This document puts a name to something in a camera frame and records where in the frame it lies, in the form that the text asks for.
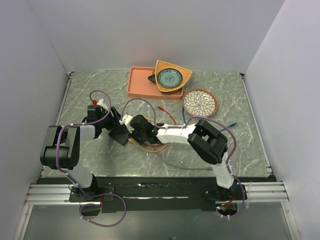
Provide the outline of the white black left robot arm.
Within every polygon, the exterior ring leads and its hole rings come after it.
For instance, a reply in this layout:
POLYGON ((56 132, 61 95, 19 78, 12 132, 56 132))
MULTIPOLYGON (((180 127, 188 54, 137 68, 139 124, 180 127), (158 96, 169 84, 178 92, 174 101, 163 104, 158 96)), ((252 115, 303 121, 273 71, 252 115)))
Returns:
POLYGON ((80 142, 96 139, 103 129, 111 132, 118 127, 121 115, 112 106, 110 110, 98 104, 87 107, 87 116, 80 124, 64 127, 48 127, 40 153, 40 162, 52 170, 65 174, 87 201, 94 201, 99 195, 96 177, 81 163, 80 142))

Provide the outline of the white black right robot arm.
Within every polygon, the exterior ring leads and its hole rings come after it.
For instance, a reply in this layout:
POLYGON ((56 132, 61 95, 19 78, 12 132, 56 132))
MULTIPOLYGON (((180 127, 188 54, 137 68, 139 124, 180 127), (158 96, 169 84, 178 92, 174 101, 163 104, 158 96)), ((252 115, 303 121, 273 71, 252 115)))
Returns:
POLYGON ((139 145, 185 144, 193 148, 198 156, 210 164, 223 199, 236 194, 237 181, 229 167, 228 139, 204 117, 195 124, 152 124, 144 116, 137 115, 126 124, 131 138, 139 145))

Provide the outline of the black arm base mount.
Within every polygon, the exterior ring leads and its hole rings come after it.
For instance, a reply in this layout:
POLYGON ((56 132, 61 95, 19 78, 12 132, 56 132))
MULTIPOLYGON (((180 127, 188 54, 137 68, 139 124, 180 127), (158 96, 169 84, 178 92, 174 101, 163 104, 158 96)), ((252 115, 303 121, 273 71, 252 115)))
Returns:
POLYGON ((216 211, 218 202, 246 201, 246 188, 235 182, 219 187, 215 177, 97 177, 84 195, 65 177, 41 177, 40 185, 66 184, 71 203, 100 204, 103 213, 127 211, 216 211))

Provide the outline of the black network switch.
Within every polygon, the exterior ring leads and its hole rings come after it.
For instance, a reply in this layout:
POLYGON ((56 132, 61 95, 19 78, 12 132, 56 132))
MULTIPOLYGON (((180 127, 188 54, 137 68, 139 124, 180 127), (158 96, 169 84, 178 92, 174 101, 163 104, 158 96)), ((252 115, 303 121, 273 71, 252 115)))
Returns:
POLYGON ((108 135, 111 139, 122 146, 124 146, 130 138, 130 132, 124 124, 116 125, 108 135))

